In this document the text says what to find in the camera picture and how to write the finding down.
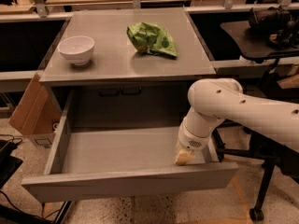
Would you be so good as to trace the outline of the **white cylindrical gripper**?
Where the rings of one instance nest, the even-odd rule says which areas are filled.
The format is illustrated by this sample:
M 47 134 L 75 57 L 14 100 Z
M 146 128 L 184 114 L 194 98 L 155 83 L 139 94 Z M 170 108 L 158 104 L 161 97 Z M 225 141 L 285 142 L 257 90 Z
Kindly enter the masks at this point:
M 203 150 L 212 132 L 223 122 L 224 119 L 198 113 L 191 107 L 178 129 L 175 164 L 186 165 L 192 161 L 194 151 Z

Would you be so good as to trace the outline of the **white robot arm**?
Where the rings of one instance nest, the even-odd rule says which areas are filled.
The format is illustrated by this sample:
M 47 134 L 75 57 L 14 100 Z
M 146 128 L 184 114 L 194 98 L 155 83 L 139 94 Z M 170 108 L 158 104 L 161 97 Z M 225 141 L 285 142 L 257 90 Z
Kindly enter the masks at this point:
M 299 105 L 249 96 L 232 78 L 194 82 L 190 109 L 178 129 L 175 164 L 208 162 L 212 132 L 225 120 L 237 122 L 292 150 L 299 149 Z

